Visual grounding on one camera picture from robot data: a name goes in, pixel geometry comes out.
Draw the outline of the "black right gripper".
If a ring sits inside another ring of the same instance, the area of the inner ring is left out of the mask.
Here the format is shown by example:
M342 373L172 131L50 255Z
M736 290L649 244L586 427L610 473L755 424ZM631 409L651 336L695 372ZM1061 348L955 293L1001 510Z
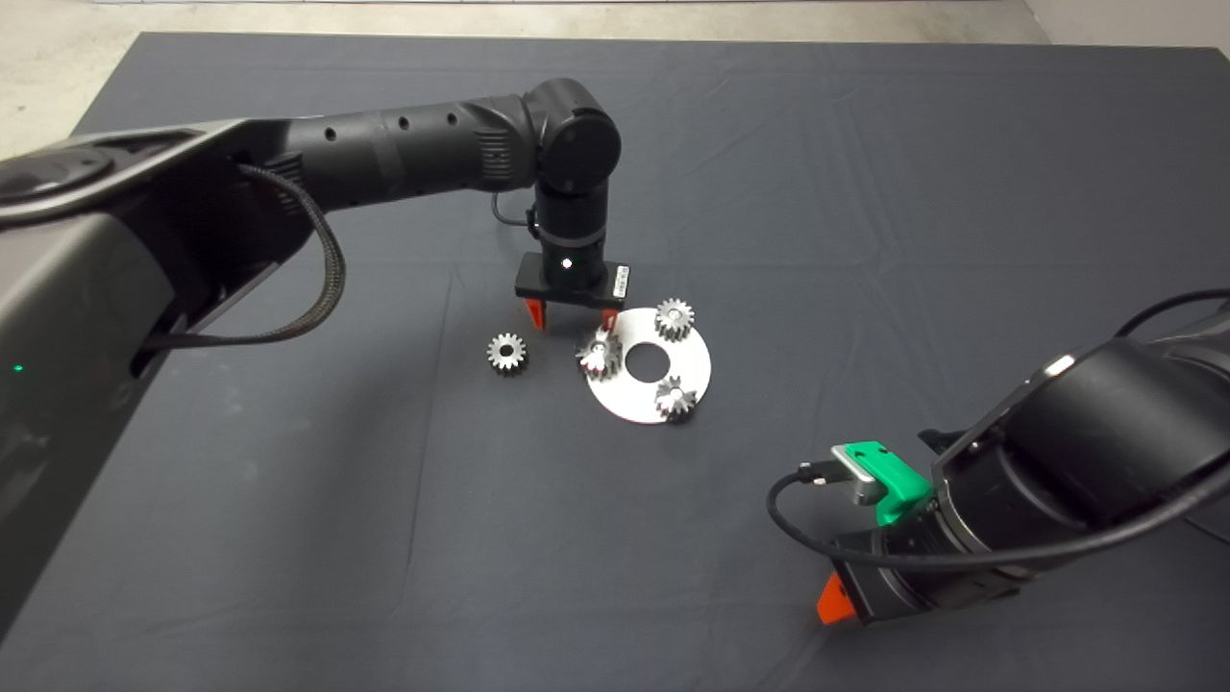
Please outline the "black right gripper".
M849 531L833 540L835 547L870 556L962 556L984 546L941 524L893 524L863 531ZM857 619L875 624L930 613L983 605L1000 596L1000 572L907 572L877 568L862 562L834 560L817 599L817 617L823 626Z

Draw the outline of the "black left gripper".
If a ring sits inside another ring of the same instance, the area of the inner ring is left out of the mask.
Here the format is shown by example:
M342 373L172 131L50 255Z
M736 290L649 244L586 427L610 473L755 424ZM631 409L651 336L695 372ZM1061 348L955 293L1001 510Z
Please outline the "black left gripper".
M549 304L601 309L603 332L614 332L627 304L631 265L603 258L603 241L567 248L542 240L540 250L522 257L514 293L524 299L534 329L549 324Z

